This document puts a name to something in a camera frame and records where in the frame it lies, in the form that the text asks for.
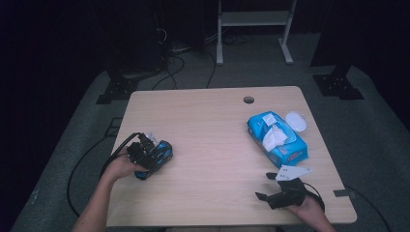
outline dark background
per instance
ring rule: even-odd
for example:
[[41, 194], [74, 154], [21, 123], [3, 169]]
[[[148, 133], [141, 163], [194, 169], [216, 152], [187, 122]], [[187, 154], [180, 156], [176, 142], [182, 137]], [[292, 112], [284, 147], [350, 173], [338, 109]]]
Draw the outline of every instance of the dark background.
[[[216, 33], [216, 3], [1, 1], [1, 231], [13, 226], [94, 78], [108, 66], [160, 67], [156, 27], [167, 29], [170, 40], [203, 46]], [[287, 4], [226, 0], [223, 6]], [[291, 33], [322, 32], [312, 65], [347, 59], [371, 77], [408, 129], [408, 10], [404, 1], [300, 0]]]

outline wooden table top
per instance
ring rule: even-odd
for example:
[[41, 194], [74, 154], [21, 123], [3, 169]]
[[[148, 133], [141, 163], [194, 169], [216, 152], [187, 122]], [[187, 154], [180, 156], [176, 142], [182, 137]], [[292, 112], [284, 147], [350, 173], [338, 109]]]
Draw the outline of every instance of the wooden table top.
[[[245, 103], [244, 97], [254, 98], [254, 103]], [[174, 157], [146, 181], [133, 175], [117, 181], [107, 225], [301, 223], [284, 209], [271, 210], [255, 196], [256, 191], [280, 192], [278, 183], [265, 176], [278, 169], [252, 140], [247, 126], [253, 115], [274, 111], [284, 119], [292, 110], [307, 120], [307, 129], [299, 135], [309, 158], [298, 166], [312, 172], [302, 181], [319, 191], [331, 223], [354, 222], [357, 216], [350, 199], [335, 197], [334, 190], [344, 186], [303, 93], [288, 86], [133, 93], [113, 150], [133, 132], [144, 132], [169, 142]]]

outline blue package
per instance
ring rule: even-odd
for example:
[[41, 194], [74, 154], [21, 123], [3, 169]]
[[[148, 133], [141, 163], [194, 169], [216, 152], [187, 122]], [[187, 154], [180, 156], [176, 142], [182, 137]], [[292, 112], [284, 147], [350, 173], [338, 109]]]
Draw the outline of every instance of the blue package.
[[[273, 120], [272, 125], [268, 125], [268, 122], [266, 122], [267, 117]], [[283, 145], [279, 145], [268, 152], [263, 146], [263, 138], [272, 126], [282, 130], [287, 138], [284, 140]], [[249, 134], [277, 168], [280, 168], [282, 165], [294, 166], [308, 158], [308, 145], [306, 142], [276, 113], [268, 111], [250, 117], [248, 128]]]

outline white plastic lid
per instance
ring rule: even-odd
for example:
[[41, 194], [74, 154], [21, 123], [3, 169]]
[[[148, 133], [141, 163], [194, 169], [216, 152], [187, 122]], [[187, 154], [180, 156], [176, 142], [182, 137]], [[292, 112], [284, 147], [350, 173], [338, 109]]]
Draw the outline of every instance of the white plastic lid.
[[304, 131], [307, 128], [307, 122], [304, 117], [296, 111], [290, 111], [287, 113], [285, 121], [293, 131]]

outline white rack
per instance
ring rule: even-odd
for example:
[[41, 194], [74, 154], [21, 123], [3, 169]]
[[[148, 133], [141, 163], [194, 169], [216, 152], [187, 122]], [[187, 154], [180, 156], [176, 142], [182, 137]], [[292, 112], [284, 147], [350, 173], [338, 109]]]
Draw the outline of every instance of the white rack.
[[293, 64], [292, 56], [287, 48], [287, 38], [293, 20], [297, 0], [292, 0], [289, 11], [275, 12], [222, 12], [221, 0], [219, 1], [218, 14], [218, 44], [217, 64], [223, 64], [222, 54], [222, 27], [224, 26], [285, 26], [283, 38], [278, 39], [286, 64]]

